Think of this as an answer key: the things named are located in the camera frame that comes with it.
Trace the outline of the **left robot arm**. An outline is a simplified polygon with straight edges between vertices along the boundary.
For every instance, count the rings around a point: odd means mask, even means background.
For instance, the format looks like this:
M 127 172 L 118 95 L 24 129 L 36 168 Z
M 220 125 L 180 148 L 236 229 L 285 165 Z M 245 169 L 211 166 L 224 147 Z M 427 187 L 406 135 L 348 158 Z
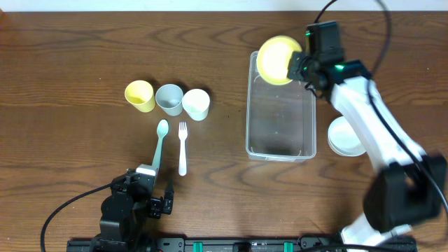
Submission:
M 113 179 L 111 196 L 101 204 L 100 233 L 90 251 L 155 251 L 154 239 L 143 233 L 149 218 L 171 214 L 174 187 L 169 181 L 163 197 L 152 196 L 155 177 L 130 169 Z

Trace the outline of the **yellow plastic bowl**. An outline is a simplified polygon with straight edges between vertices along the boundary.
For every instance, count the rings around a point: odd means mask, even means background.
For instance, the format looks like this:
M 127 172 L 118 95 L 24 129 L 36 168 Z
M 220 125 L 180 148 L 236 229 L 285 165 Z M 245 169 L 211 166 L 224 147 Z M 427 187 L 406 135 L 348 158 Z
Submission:
M 288 67 L 294 52 L 301 53 L 302 47 L 289 36 L 275 36 L 264 42 L 256 60 L 261 78 L 271 85 L 286 85 L 292 82 L 288 77 Z

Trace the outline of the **white plastic bowl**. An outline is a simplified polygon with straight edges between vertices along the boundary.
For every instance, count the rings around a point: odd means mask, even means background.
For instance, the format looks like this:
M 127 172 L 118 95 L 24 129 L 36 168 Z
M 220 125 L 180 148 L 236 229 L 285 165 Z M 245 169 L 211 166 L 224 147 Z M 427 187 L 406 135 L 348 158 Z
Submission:
M 328 144 L 338 155 L 358 157 L 366 150 L 353 128 L 343 116 L 334 119 L 328 128 Z

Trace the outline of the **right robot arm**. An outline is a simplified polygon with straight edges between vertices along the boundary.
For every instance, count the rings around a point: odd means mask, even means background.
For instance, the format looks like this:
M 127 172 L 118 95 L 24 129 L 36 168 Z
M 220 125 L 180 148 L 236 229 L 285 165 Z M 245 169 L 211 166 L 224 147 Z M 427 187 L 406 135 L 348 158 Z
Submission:
M 428 155 L 398 124 L 382 101 L 374 72 L 347 61 L 336 22 L 307 26 L 307 49 L 293 52 L 288 77 L 305 81 L 339 111 L 365 148 L 376 177 L 363 213 L 340 236 L 348 248 L 372 248 L 447 208 L 443 195 L 447 161 Z

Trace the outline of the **yellow plastic cup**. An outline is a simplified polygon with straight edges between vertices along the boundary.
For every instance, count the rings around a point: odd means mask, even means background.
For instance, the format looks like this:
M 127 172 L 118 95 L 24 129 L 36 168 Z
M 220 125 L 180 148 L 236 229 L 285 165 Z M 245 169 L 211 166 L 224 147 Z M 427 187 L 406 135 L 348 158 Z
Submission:
M 144 80 L 135 80 L 125 88 L 125 98 L 137 110 L 143 113 L 155 108 L 155 93 L 153 86 Z

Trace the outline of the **grey plastic cup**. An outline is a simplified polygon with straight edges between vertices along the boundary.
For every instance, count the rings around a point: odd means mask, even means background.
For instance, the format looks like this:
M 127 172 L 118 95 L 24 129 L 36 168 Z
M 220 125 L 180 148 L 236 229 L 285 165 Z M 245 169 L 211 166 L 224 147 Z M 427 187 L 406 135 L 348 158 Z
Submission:
M 161 86 L 156 94 L 157 105 L 169 116 L 178 116 L 182 113 L 183 91 L 175 84 Z

